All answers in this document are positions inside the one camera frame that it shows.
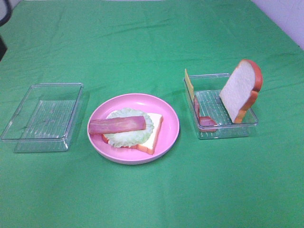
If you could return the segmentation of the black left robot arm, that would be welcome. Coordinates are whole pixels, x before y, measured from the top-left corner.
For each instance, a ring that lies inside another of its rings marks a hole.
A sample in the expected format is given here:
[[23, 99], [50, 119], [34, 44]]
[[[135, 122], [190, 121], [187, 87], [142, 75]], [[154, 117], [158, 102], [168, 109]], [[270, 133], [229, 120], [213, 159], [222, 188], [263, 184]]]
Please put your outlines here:
[[3, 59], [4, 55], [7, 52], [7, 46], [2, 38], [2, 36], [0, 36], [0, 61]]

